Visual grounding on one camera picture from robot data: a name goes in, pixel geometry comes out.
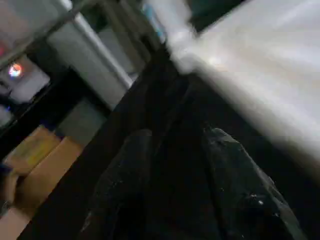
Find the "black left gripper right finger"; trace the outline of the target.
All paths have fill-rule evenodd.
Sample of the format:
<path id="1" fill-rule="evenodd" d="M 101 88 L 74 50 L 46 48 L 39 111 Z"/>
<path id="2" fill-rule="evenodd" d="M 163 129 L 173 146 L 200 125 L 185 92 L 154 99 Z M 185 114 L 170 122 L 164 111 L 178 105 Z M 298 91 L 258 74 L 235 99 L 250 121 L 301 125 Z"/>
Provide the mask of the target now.
<path id="1" fill-rule="evenodd" d="M 202 148 L 218 225 L 228 240 L 305 240 L 273 180 L 219 128 L 204 127 Z"/>

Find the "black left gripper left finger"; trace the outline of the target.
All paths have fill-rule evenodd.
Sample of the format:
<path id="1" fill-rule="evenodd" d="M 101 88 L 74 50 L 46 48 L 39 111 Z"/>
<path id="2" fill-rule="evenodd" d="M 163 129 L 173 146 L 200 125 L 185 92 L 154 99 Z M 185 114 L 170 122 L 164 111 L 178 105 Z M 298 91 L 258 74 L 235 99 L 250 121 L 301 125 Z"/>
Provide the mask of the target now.
<path id="1" fill-rule="evenodd" d="M 84 240 L 112 240 L 119 211 L 145 192 L 150 179 L 153 134 L 129 135 L 98 179 L 82 225 Z"/>

